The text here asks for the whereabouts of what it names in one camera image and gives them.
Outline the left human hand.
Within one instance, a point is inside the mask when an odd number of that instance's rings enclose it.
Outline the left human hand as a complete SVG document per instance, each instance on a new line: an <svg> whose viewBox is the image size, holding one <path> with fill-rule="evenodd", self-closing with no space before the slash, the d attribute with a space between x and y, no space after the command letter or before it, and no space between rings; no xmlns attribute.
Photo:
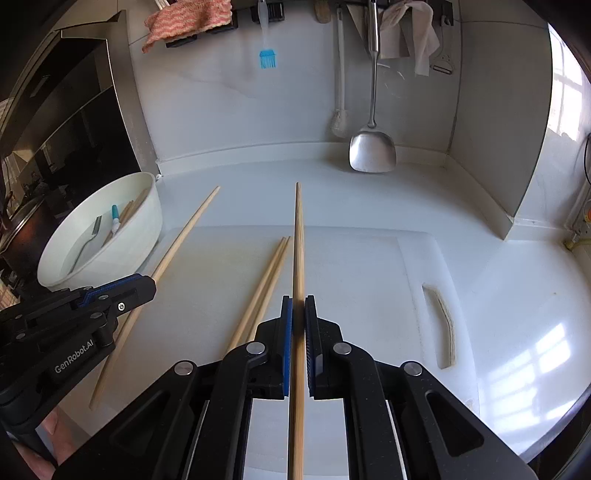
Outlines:
<svg viewBox="0 0 591 480"><path fill-rule="evenodd" d="M63 422L59 410L55 408L41 423L42 431L46 434L53 449L53 457L61 465L75 451L71 432ZM13 445L24 459L25 463L38 479L51 479L56 467L37 453L14 441Z"/></svg>

